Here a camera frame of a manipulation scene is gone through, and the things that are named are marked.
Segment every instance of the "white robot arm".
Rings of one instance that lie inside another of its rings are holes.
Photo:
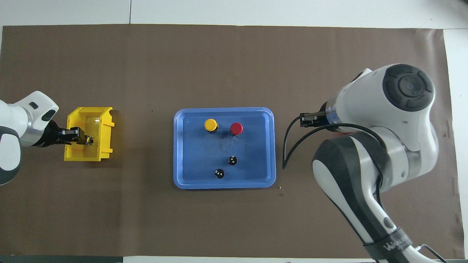
[[[411,246],[409,237],[380,205],[379,196],[434,167],[439,151],[429,121],[434,93],[431,79],[419,68],[388,65],[364,70],[320,112],[300,116],[302,127],[351,132],[325,140],[315,153],[312,169],[322,190],[380,263],[435,262]],[[359,132],[361,128],[339,127],[346,124],[367,128],[372,136]]]
[[[92,144],[79,127],[61,129],[52,121],[59,107],[40,91],[14,104],[0,100],[0,185],[11,181],[21,164],[22,146]]]
[[[9,182],[21,163],[21,146],[39,141],[59,107],[35,91],[15,104],[0,101],[0,185]]]

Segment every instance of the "yellow button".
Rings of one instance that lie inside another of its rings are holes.
[[[214,132],[218,128],[218,123],[213,119],[205,121],[205,129],[209,132]]]

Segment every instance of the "yellow bin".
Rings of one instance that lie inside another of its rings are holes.
[[[90,145],[65,145],[64,160],[66,161],[100,161],[109,158],[110,130],[114,127],[109,111],[112,107],[78,107],[66,121],[66,128],[80,127],[86,135],[94,137]]]

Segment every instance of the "black cable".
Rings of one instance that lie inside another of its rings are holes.
[[[437,252],[435,252],[435,251],[434,251],[431,247],[429,247],[428,245],[426,245],[426,244],[421,244],[421,245],[419,245],[419,246],[422,247],[422,248],[427,248],[427,250],[429,250],[431,253],[433,253],[434,256],[436,256],[440,261],[442,261],[443,263],[447,263],[447,261],[446,261],[444,258],[442,258],[439,254],[437,254]]]
[[[286,168],[286,165],[288,164],[288,161],[289,161],[289,158],[291,157],[291,154],[294,152],[294,150],[297,148],[297,146],[299,146],[299,144],[301,142],[303,142],[305,139],[307,139],[307,137],[309,137],[310,135],[316,133],[316,132],[319,132],[321,130],[325,130],[327,128],[334,128],[334,127],[350,127],[350,128],[355,128],[355,129],[358,129],[358,130],[362,130],[362,131],[365,131],[369,134],[371,134],[372,136],[375,137],[376,140],[378,140],[378,142],[380,143],[380,145],[382,145],[384,148],[386,148],[385,146],[385,142],[382,140],[382,138],[377,134],[375,133],[373,130],[369,129],[369,128],[366,128],[364,126],[361,126],[361,125],[357,125],[357,124],[351,124],[351,123],[337,123],[337,124],[328,124],[328,125],[324,125],[324,126],[321,126],[321,127],[318,127],[308,133],[306,133],[304,136],[302,136],[302,138],[300,138],[296,144],[294,144],[294,146],[291,148],[291,150],[289,151],[288,155],[286,156],[286,158],[283,158],[283,170]]]
[[[294,123],[297,122],[299,119],[300,119],[300,116],[297,116],[297,117],[291,122],[291,124],[289,124],[288,128],[286,129],[285,140],[284,140],[284,142],[283,142],[283,161],[285,161],[285,155],[286,155],[286,141],[287,141],[287,139],[288,139],[289,130],[290,130],[291,127],[294,125]]]

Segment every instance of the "red button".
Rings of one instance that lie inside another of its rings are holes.
[[[231,133],[234,136],[237,136],[241,134],[244,131],[244,127],[242,127],[242,124],[235,122],[231,125]]]

